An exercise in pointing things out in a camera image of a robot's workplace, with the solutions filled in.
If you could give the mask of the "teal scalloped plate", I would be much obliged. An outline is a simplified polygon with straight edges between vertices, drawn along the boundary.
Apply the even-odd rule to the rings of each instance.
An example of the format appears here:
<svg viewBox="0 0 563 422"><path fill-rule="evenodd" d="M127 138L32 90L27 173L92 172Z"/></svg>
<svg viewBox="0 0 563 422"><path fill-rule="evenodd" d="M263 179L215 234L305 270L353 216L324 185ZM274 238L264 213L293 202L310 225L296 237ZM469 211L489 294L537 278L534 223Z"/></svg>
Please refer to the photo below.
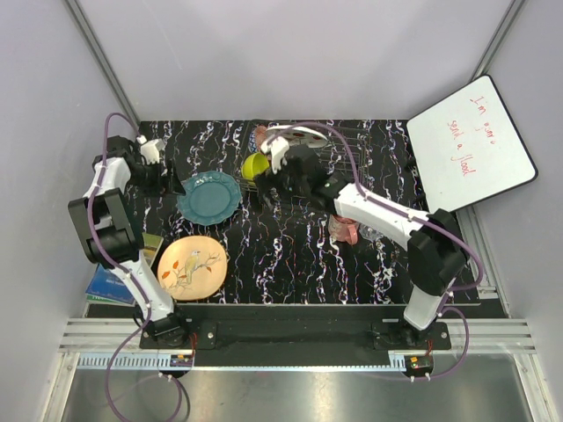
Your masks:
<svg viewBox="0 0 563 422"><path fill-rule="evenodd" d="M231 218L242 201L238 182L220 171L197 173L182 187L185 194L177 198L177 209L187 221L205 227Z"/></svg>

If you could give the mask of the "white watermelon plate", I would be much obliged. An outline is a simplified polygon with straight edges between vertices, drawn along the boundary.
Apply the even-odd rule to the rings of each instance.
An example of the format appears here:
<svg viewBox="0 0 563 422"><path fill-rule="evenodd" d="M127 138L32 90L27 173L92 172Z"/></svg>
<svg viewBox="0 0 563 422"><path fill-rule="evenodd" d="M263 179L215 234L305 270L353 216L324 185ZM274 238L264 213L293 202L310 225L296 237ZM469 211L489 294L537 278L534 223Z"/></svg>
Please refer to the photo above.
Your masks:
<svg viewBox="0 0 563 422"><path fill-rule="evenodd" d="M289 125L276 125L266 129L265 139L260 144L260 152L264 151L266 139L270 135L279 134L281 131L287 129ZM287 144L292 147L296 145L306 145L312 149L324 148L327 145L328 139L325 135L316 130L307 127L294 127L289 132L285 132L282 138L286 140Z"/></svg>

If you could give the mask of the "yellow-green bowl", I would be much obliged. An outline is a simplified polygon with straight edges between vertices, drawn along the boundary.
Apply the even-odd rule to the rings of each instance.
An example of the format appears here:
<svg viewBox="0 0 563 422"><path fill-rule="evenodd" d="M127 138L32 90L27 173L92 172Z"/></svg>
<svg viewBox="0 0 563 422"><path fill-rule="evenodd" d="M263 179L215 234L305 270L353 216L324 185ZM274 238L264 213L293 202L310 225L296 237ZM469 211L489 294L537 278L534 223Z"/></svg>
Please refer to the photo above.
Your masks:
<svg viewBox="0 0 563 422"><path fill-rule="evenodd" d="M259 153L253 153L247 157L241 167L241 175L245 180L253 180L257 175L270 167L268 158Z"/></svg>

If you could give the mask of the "red patterned bowl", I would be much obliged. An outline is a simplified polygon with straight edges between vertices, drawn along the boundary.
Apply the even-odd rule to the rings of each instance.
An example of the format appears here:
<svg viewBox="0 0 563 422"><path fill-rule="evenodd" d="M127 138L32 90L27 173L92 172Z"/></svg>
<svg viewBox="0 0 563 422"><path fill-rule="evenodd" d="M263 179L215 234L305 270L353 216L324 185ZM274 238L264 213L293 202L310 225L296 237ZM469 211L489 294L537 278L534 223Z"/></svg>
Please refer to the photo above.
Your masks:
<svg viewBox="0 0 563 422"><path fill-rule="evenodd" d="M267 127L258 125L251 133L248 141L248 149L253 153L260 152L260 145L267 139Z"/></svg>

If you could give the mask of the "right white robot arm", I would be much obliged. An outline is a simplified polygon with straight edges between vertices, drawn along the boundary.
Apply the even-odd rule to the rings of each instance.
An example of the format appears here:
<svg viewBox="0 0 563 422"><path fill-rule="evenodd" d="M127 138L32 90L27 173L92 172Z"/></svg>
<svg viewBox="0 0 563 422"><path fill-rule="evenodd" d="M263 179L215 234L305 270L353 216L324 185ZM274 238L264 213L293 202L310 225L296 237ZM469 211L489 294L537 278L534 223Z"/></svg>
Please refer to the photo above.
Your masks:
<svg viewBox="0 0 563 422"><path fill-rule="evenodd" d="M406 251L413 290L399 337L413 349L428 342L442 299L468 260L453 215L441 209L429 214L372 193L351 174L327 170L306 145L262 144L260 152L270 167L253 181L265 203L272 203L272 191L303 197L317 210L368 226Z"/></svg>

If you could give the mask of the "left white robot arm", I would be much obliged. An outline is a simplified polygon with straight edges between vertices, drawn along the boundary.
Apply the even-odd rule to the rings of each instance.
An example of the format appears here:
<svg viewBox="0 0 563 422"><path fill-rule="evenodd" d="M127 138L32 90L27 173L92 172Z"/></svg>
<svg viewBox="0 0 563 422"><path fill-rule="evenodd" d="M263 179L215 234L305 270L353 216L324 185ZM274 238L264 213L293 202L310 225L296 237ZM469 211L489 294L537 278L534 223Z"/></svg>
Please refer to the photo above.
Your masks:
<svg viewBox="0 0 563 422"><path fill-rule="evenodd" d="M107 139L92 163L93 180L79 199L68 204L85 256L120 279L140 309L143 335L169 347L182 347L190 327L175 300L160 286L144 257L144 239L124 198L127 186L150 197L186 193L172 160L165 161L161 139L138 136Z"/></svg>

